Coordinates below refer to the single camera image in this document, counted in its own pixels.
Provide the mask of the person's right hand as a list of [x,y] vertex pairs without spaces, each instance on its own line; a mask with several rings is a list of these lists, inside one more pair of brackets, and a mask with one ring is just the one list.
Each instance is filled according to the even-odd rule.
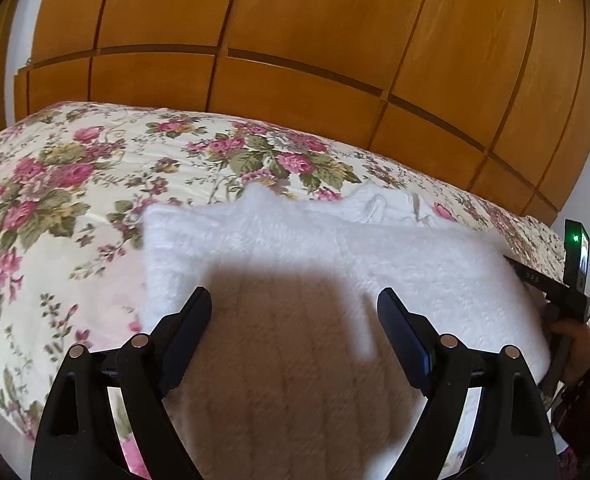
[[546,304],[542,315],[542,330],[547,341],[553,336],[568,337],[571,341],[568,359],[561,375],[567,387],[575,386],[590,369],[590,328],[572,318],[555,318],[557,308]]

